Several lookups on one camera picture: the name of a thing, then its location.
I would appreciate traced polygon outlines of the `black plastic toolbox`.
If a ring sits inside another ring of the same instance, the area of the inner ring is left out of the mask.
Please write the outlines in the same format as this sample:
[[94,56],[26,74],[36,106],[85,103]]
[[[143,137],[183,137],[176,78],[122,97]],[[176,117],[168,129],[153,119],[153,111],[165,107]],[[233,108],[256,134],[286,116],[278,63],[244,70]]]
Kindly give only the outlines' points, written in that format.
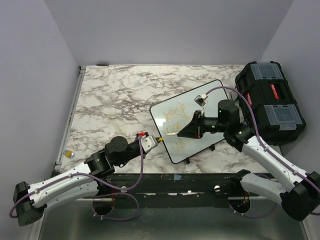
[[239,101],[245,122],[257,127],[267,144],[292,143],[306,128],[278,62],[249,62],[236,76],[235,87],[245,97]]

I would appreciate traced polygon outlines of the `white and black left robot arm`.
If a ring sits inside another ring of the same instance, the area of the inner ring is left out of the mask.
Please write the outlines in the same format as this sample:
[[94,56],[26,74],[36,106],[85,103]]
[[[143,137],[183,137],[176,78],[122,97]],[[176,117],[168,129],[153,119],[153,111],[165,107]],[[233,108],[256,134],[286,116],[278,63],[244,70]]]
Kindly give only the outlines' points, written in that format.
[[131,143],[123,136],[116,136],[102,150],[66,172],[33,184],[18,183],[9,217],[17,219],[19,226],[23,227],[40,220],[45,212],[64,203],[81,198],[127,196],[142,180],[142,172],[136,183],[129,187],[115,186],[107,182],[107,177],[115,172],[115,167],[123,167],[137,157],[143,161],[162,140],[147,132],[138,133]]

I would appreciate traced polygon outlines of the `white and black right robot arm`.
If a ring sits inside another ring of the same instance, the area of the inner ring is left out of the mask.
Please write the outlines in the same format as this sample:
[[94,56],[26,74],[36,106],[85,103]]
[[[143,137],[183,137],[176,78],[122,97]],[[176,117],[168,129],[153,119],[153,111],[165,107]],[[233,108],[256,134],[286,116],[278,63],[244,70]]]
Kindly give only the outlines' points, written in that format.
[[251,157],[265,168],[275,180],[260,177],[248,170],[235,174],[230,191],[241,196],[254,193],[280,205],[294,220],[303,221],[315,215],[320,206],[320,175],[307,173],[276,152],[253,130],[240,122],[239,108],[231,100],[221,100],[217,117],[206,117],[196,110],[191,121],[177,136],[201,139],[205,133],[223,133],[224,139],[239,152]]

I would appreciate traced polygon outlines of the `aluminium frame profile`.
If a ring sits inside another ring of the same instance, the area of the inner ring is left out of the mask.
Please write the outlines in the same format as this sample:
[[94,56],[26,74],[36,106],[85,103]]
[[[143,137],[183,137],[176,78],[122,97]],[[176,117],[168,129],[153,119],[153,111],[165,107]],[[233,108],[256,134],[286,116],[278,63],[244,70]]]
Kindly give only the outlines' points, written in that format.
[[37,63],[29,74],[28,125],[24,130],[24,180],[37,183],[50,176],[62,142],[78,83],[79,66]]

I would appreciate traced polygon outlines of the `small dark wall clip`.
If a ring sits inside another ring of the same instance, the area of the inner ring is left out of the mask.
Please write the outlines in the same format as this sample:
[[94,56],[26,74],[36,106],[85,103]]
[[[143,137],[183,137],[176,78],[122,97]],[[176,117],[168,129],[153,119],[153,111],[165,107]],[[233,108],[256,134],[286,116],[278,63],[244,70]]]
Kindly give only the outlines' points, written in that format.
[[104,67],[104,66],[109,66],[108,63],[97,63],[96,65],[97,65],[97,66],[103,66],[103,67]]

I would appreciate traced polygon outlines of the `blue tape piece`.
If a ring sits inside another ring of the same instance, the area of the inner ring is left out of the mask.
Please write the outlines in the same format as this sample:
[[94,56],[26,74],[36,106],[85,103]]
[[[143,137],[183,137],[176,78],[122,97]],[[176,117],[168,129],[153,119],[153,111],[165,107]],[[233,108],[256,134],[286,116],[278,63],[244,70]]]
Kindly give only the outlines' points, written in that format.
[[182,179],[182,176],[180,174],[174,174],[173,175],[173,180],[174,181],[180,181]]

